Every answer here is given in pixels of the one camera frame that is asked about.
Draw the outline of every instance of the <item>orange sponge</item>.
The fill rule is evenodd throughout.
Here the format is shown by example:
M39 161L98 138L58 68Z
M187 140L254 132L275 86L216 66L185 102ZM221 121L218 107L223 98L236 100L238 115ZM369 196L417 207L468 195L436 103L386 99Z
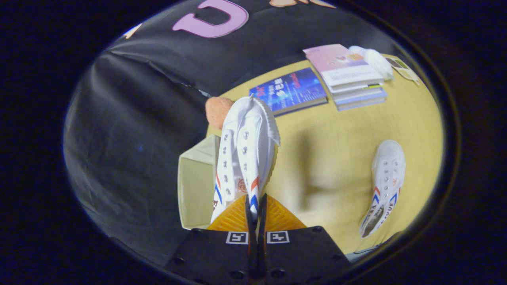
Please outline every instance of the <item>orange sponge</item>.
M212 97L206 101L206 118L208 123L221 130L225 117L234 102L225 97Z

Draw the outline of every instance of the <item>white cloth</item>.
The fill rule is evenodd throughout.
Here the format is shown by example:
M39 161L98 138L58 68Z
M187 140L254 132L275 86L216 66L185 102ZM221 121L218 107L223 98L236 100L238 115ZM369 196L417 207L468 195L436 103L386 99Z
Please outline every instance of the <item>white cloth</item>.
M394 79L391 64L378 51L358 46L351 46L349 51L361 55L367 64L371 65L371 67L380 73L384 80Z

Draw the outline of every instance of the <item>book cover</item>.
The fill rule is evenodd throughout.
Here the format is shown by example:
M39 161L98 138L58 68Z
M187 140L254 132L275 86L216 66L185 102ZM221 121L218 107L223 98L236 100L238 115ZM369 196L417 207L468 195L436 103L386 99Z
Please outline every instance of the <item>book cover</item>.
M264 101L274 115L327 102L322 84L309 67L253 87L250 94Z
M368 84L382 84L382 76L364 58L342 45L326 45L303 50L322 75L331 92L351 90Z

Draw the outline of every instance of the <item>stack of books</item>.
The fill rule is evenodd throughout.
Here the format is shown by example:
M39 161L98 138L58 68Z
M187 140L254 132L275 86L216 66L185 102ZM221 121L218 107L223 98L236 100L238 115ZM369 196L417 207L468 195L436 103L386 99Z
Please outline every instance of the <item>stack of books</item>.
M338 44L303 52L320 73L339 111L386 101L384 79L361 55Z

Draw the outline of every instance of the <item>book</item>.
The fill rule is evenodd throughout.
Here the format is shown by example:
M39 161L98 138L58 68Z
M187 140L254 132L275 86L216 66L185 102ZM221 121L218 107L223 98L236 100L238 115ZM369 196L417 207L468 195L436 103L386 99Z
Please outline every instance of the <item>book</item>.
M344 111L344 110L349 110L349 109L353 109L353 108L357 108L357 107L365 107L365 106L369 106L369 105L383 103L383 102L385 102L385 100L386 100L386 97L382 97L382 98L377 98L377 99L370 99L370 100L365 100L365 101L353 102L353 103L349 103L349 104L337 105L336 109L338 109L338 111Z
M379 92L381 92L381 90L383 90L383 89L382 89L382 85L380 85L380 84L368 85L367 87L364 87L361 89L354 89L354 90L346 91L346 92L333 93L333 99L335 100L335 102L338 100L348 100L348 99L353 99L353 98L357 98L358 100L360 100L361 98L363 98L365 96L379 93Z
M322 76L331 93L366 88L384 83L382 76L364 58L342 45L325 45L304 49L306 58Z
M264 101L275 116L328 101L322 84L310 67L253 87L250 94Z

